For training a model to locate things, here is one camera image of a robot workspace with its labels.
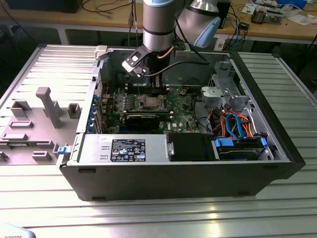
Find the power supply label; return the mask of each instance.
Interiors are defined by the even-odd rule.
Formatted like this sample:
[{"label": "power supply label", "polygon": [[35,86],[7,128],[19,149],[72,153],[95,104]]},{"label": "power supply label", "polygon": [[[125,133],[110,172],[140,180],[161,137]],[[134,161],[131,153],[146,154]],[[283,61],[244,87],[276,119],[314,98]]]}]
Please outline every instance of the power supply label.
[{"label": "power supply label", "polygon": [[112,162],[144,162],[145,140],[112,140]]}]

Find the metal slotted surface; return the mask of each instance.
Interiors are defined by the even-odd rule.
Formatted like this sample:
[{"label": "metal slotted surface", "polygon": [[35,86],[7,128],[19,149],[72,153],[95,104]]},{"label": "metal slotted surface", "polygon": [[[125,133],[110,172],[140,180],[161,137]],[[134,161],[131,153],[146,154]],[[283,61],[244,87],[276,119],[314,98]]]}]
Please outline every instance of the metal slotted surface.
[{"label": "metal slotted surface", "polygon": [[306,163],[317,163],[314,96],[283,60],[271,54],[239,55]]},{"label": "metal slotted surface", "polygon": [[9,109],[15,100],[27,100],[32,108],[42,108],[42,101],[36,97],[38,87],[49,87],[51,98],[58,101],[61,108],[69,103],[80,107],[86,99],[95,65],[96,47],[47,45],[37,48],[30,64],[0,109],[0,134],[12,117]]},{"label": "metal slotted surface", "polygon": [[[273,60],[265,60],[272,68],[281,69]],[[296,83],[276,86],[263,84],[263,90],[273,93],[281,88],[300,97]],[[312,117],[312,107],[305,104],[305,108]],[[281,109],[279,113],[287,120],[292,111]],[[294,133],[294,143],[315,149],[313,142],[305,141],[309,136],[317,138],[317,131],[308,133],[303,141],[306,132],[295,133],[297,130],[302,131],[289,132]],[[275,181],[256,197],[127,202],[79,200],[56,166],[1,166],[0,218],[29,228],[38,238],[315,238],[317,163],[312,156],[305,157],[307,165],[301,171],[288,180]]]}]

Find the green circuit board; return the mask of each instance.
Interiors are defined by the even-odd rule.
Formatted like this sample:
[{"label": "green circuit board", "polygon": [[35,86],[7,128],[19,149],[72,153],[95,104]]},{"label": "green circuit board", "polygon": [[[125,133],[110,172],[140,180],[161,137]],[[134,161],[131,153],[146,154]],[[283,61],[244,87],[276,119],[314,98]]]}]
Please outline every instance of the green circuit board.
[{"label": "green circuit board", "polygon": [[[156,115],[164,118],[160,120],[158,129],[151,130],[148,133],[199,133],[192,111],[193,95],[186,94],[185,96],[180,96],[179,93],[181,90],[181,88],[170,88],[169,93],[163,96],[162,104],[164,104],[166,111],[147,113],[147,115]],[[135,130],[130,131],[126,128],[125,118],[127,115],[137,114],[135,111],[138,109],[139,104],[139,95],[127,95],[122,89],[118,89],[115,93],[111,94],[106,103],[106,108],[104,107],[106,133],[136,133]]]}]

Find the wooden workbench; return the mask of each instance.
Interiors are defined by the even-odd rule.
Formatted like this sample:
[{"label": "wooden workbench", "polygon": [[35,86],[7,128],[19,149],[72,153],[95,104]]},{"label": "wooden workbench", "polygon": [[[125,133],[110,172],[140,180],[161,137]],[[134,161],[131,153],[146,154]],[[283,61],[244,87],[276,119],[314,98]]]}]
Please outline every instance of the wooden workbench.
[{"label": "wooden workbench", "polygon": [[[110,3],[112,0],[95,0],[96,4]],[[290,43],[309,43],[317,32],[316,25],[302,26],[286,18],[280,25],[265,23],[262,25],[251,23],[251,15],[242,13],[243,5],[247,0],[233,0],[233,8],[241,21],[250,25],[246,39],[263,40]],[[102,9],[110,9],[123,4],[128,4],[128,0],[119,0],[115,4],[103,6]],[[111,18],[99,15],[95,12],[88,12],[82,8],[76,14],[48,11],[32,10],[11,10],[6,5],[9,13],[20,23],[38,27],[52,27],[59,32],[62,44],[67,44],[65,29],[100,30],[100,31],[128,31],[128,17],[131,6],[121,7],[112,11]],[[90,0],[85,7],[95,10],[94,0]],[[143,5],[137,3],[138,27],[142,28]],[[317,10],[316,6],[307,5],[305,10]],[[0,8],[0,24],[12,24],[10,17]],[[234,28],[227,20],[223,29],[218,29],[217,38],[226,39],[230,34],[234,34]]]}]

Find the blue cable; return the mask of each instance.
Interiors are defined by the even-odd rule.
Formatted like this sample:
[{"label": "blue cable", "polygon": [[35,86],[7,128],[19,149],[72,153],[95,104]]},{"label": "blue cable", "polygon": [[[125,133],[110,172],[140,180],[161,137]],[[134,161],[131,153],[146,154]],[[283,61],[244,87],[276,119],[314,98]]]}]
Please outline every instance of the blue cable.
[{"label": "blue cable", "polygon": [[240,136],[243,137],[243,138],[246,137],[246,135],[245,135],[245,133],[244,133],[242,127],[241,127],[240,118],[237,115],[233,114],[233,113],[230,113],[227,116],[227,118],[226,118],[226,129],[227,129],[227,131],[229,132],[230,135],[233,136],[233,138],[238,139],[238,137],[234,133],[232,133],[232,131],[231,131],[230,127],[229,127],[229,119],[232,116],[236,117],[236,119],[237,119],[237,127],[238,127],[238,131],[239,131]]},{"label": "blue cable", "polygon": [[240,31],[239,31],[239,27],[238,27],[238,24],[235,20],[231,19],[231,21],[233,21],[233,23],[236,25],[236,29],[237,29],[237,38],[236,38],[236,42],[234,43],[233,45],[233,48],[232,48],[232,51],[234,50],[234,48],[236,47],[237,43],[238,43],[238,38],[239,38],[239,35],[240,35]]}]

